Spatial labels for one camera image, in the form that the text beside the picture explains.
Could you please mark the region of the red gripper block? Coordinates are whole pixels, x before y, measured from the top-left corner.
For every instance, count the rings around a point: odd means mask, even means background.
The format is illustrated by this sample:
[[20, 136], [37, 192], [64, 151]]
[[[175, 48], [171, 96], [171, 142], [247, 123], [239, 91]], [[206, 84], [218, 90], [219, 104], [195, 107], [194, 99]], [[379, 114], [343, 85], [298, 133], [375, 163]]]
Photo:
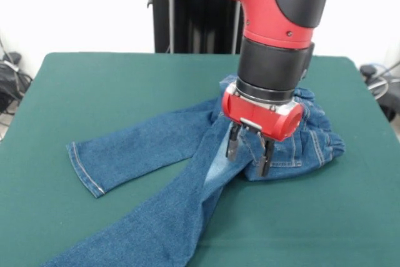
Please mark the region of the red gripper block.
[[276, 106], [247, 99], [238, 94], [235, 82], [230, 83], [224, 91], [222, 110], [235, 122], [232, 123], [227, 142], [226, 157], [229, 161], [236, 159], [241, 125], [258, 131], [262, 146], [258, 167], [261, 177], [265, 177], [269, 172], [275, 140], [283, 141], [290, 137], [303, 116], [302, 105], [293, 100]]

